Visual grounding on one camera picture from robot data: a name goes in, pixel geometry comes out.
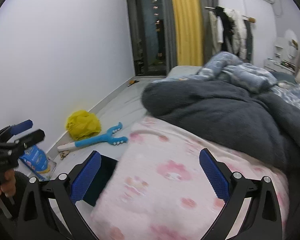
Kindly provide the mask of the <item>person's left hand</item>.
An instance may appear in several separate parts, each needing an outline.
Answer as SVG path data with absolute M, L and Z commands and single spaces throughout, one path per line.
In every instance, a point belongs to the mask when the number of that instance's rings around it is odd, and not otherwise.
M 13 197 L 16 192 L 16 179 L 14 169 L 4 173 L 4 182 L 0 185 L 0 195 L 3 193 L 6 197 Z

